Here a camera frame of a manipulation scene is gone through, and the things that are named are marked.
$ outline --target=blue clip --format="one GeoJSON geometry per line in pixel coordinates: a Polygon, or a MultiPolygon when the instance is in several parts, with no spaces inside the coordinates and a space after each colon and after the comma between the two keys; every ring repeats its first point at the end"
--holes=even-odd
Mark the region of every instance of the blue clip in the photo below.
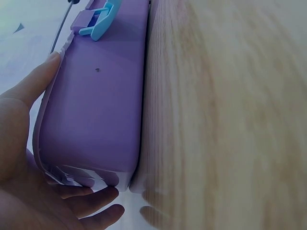
{"type": "Polygon", "coordinates": [[[92,10],[94,15],[98,15],[97,22],[94,26],[86,27],[79,30],[81,36],[91,35],[94,41],[98,41],[112,24],[122,0],[106,0],[103,8],[92,10]]]}

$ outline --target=wooden board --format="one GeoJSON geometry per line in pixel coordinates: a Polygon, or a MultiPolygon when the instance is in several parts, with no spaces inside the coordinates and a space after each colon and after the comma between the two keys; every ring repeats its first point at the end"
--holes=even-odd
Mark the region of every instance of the wooden board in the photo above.
{"type": "Polygon", "coordinates": [[[140,167],[162,230],[307,229],[307,1],[152,0],[140,167]]]}

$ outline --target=fingernail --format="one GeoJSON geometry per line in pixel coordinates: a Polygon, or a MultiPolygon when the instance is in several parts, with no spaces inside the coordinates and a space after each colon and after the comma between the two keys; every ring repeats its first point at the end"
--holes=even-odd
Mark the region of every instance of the fingernail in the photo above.
{"type": "Polygon", "coordinates": [[[58,55],[59,55],[58,52],[56,52],[56,51],[52,52],[52,53],[48,56],[48,58],[46,59],[46,62],[52,61],[52,60],[53,60],[54,58],[56,58],[58,55]]]}

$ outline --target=hand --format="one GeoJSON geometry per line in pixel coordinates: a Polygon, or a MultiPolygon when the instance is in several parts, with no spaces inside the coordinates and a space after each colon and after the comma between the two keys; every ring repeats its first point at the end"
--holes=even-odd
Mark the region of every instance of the hand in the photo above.
{"type": "Polygon", "coordinates": [[[124,213],[113,205],[84,218],[118,196],[108,187],[90,188],[48,184],[27,153],[29,111],[53,79],[60,63],[58,53],[33,70],[12,89],[0,95],[0,229],[102,230],[124,213]]]}

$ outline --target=purple case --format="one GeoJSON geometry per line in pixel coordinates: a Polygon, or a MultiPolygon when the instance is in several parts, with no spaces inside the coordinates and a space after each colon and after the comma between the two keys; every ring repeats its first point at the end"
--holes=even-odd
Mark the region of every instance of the purple case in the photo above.
{"type": "Polygon", "coordinates": [[[72,32],[62,48],[33,136],[37,165],[59,183],[127,189],[139,157],[148,8],[122,0],[100,40],[72,32]]]}

